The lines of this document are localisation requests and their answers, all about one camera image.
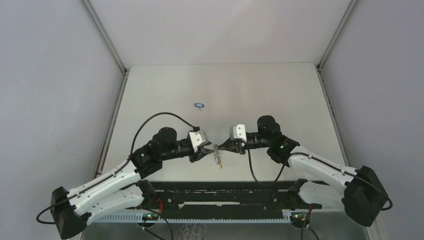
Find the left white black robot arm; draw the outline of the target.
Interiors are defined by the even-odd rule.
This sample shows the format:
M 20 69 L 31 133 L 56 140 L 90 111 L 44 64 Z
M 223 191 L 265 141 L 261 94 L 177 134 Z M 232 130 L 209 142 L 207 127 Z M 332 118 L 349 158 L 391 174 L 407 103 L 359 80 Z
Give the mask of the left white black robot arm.
M 100 177 L 70 190 L 56 188 L 51 194 L 50 213 L 62 240 L 81 233 L 93 221 L 125 208 L 141 205 L 153 207 L 157 196 L 151 184 L 137 182 L 159 171 L 163 162 L 188 157 L 194 163 L 211 151 L 204 130 L 188 132 L 177 140 L 177 132 L 163 127 L 152 139 L 131 153 L 114 169 Z

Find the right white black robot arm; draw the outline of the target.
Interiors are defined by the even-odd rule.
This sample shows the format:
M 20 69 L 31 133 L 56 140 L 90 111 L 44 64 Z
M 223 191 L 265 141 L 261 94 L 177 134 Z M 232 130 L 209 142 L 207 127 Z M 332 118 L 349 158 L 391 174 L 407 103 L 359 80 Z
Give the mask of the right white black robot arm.
M 306 149 L 284 135 L 271 115 L 257 120 L 257 131 L 247 132 L 243 124 L 232 126 L 229 138 L 218 147 L 240 155 L 266 148 L 277 164 L 310 174 L 323 184 L 298 179 L 290 187 L 289 203 L 295 208 L 305 204 L 343 210 L 351 220 L 370 227 L 380 212 L 393 207 L 393 201 L 375 171 L 365 165 L 360 169 L 332 162 Z

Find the blue tagged key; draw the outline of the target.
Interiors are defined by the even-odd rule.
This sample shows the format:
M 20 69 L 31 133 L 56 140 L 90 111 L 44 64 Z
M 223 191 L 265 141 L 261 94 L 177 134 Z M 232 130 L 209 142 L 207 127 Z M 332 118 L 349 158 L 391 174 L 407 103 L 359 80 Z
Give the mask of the blue tagged key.
M 205 105 L 203 104 L 203 103 L 200 103 L 200 102 L 195 102 L 194 104 L 193 104 L 193 106 L 195 107 L 195 108 L 197 108 L 198 110 L 202 110 L 204 107 L 205 107 Z

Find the metal keyring with yellow tag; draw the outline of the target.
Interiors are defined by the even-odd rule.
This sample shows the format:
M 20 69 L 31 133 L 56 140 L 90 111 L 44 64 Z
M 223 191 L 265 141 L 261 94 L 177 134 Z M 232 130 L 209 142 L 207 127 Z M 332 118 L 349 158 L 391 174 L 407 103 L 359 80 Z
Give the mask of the metal keyring with yellow tag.
M 213 145 L 213 155 L 215 163 L 219 166 L 220 169 L 223 168 L 223 162 L 221 158 L 221 153 L 219 152 L 219 146 L 217 144 Z

